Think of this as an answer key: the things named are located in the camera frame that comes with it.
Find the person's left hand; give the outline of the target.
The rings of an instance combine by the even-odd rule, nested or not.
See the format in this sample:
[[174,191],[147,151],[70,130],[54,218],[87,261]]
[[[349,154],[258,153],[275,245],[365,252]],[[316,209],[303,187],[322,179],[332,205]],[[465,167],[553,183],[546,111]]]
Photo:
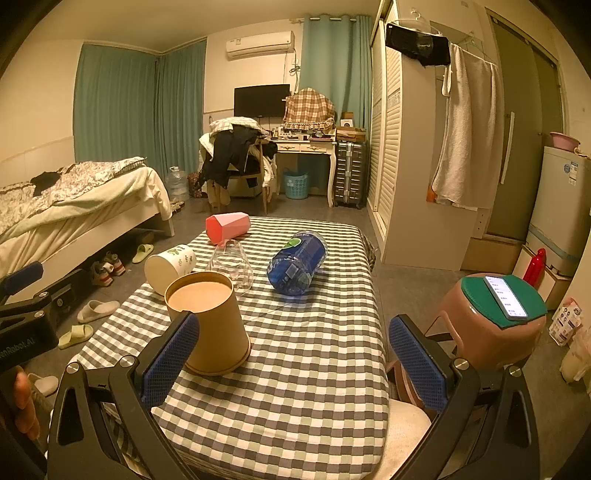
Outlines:
[[15,425],[17,429],[30,440],[37,440],[40,435],[40,424],[33,402],[31,384],[21,367],[16,369],[13,397],[16,406]]

